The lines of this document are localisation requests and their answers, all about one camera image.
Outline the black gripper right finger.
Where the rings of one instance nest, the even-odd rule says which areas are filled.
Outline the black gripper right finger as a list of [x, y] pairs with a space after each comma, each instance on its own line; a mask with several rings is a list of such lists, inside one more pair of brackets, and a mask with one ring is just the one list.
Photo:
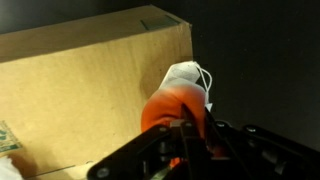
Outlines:
[[320, 152], [253, 124], [234, 128], [206, 111], [206, 142], [249, 180], [320, 180]]

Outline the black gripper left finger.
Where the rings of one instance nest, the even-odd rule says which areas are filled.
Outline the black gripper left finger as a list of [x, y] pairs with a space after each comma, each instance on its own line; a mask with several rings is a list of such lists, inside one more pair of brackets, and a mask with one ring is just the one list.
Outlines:
[[182, 130], [187, 124], [192, 130], [196, 127], [186, 105], [181, 105], [180, 115], [168, 126], [151, 127], [94, 164], [87, 172], [87, 180], [150, 180], [173, 159], [183, 157]]

